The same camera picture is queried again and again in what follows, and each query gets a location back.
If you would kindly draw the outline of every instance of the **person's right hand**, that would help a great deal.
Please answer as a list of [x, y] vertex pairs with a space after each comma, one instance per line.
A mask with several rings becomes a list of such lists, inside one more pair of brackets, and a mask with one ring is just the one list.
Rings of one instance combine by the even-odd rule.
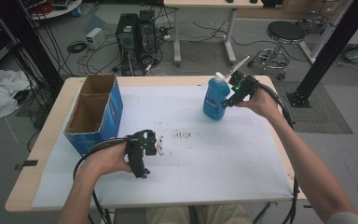
[[266, 119], [269, 119], [276, 114], [280, 114], [278, 104], [272, 99], [269, 93], [262, 88], [257, 88], [255, 94], [249, 101], [241, 101], [236, 106], [250, 108], [256, 114]]

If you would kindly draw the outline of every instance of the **chair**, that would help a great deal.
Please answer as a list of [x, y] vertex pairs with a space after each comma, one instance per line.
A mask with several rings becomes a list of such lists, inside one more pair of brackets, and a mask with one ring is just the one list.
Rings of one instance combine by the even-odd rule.
[[320, 32], [322, 34], [324, 32], [324, 28], [328, 23], [328, 19], [325, 17], [324, 14], [322, 14], [324, 5], [327, 2], [338, 2], [338, 0], [322, 0], [321, 4], [318, 6], [316, 11], [306, 12], [305, 15], [300, 17], [300, 20], [296, 22], [296, 25], [300, 25], [300, 21], [309, 24], [309, 26], [305, 30], [306, 34], [310, 33], [310, 29], [313, 27], [313, 25], [317, 25], [318, 27], [323, 27], [322, 31]]
[[254, 58], [248, 62], [248, 67], [253, 67], [255, 61], [263, 65], [260, 75], [264, 75], [267, 68], [281, 69], [282, 73], [277, 79], [283, 80], [286, 77], [286, 66], [290, 60], [287, 55], [281, 52], [282, 44], [297, 44], [305, 37], [305, 32], [299, 26], [288, 21], [274, 21], [268, 25], [267, 34], [271, 39], [277, 41], [275, 49], [262, 49], [257, 52]]

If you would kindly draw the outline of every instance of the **cardboard box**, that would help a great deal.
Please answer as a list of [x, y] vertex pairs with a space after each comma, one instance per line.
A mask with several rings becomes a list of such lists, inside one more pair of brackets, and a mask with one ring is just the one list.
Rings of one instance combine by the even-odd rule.
[[88, 75], [63, 134], [80, 153], [117, 137], [123, 102], [115, 75]]

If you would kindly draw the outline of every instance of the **floor mat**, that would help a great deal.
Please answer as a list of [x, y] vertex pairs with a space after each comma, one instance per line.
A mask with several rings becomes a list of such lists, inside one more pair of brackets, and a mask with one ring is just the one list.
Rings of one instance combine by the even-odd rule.
[[[274, 81], [275, 89], [289, 105], [287, 92], [294, 92], [300, 82]], [[353, 133], [337, 106], [319, 83], [309, 98], [310, 108], [291, 107], [290, 112], [299, 133]]]

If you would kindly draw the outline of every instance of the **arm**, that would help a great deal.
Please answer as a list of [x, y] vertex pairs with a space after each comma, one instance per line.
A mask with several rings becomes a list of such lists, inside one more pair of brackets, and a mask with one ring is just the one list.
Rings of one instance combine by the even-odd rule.
[[116, 171], [131, 172], [125, 162], [126, 143], [110, 147], [89, 156], [76, 172], [74, 185], [63, 206], [58, 223], [87, 223], [91, 194], [101, 175]]
[[288, 125], [277, 104], [266, 91], [258, 88], [250, 101], [240, 102], [237, 106], [252, 109], [272, 125], [292, 163], [299, 186], [324, 223], [337, 212], [357, 215], [356, 209], [333, 173]]

